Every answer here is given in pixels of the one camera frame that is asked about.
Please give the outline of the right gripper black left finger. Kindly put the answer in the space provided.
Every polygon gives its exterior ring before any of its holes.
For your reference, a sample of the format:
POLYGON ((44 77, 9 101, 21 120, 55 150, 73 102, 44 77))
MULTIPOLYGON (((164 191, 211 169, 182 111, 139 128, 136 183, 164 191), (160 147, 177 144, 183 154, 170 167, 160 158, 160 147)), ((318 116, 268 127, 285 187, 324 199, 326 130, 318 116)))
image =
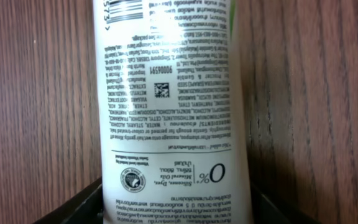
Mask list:
POLYGON ((102 178, 34 224, 103 224, 102 178))

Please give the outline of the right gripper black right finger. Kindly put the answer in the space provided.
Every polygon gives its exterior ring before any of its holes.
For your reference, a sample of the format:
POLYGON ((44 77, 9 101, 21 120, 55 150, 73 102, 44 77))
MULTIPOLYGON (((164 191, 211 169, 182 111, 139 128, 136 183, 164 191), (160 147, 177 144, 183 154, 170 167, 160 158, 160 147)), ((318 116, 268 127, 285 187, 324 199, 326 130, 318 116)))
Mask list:
POLYGON ((284 200, 267 195, 254 183, 250 189, 255 224, 321 224, 284 200))

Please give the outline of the white tube gold cap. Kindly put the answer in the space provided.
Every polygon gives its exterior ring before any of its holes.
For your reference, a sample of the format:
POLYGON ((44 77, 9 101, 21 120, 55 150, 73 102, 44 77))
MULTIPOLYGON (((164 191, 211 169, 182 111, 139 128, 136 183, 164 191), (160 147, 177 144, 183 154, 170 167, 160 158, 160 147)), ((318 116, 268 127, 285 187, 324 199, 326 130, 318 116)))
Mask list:
POLYGON ((235 1, 94 1, 105 223, 252 223, 235 1))

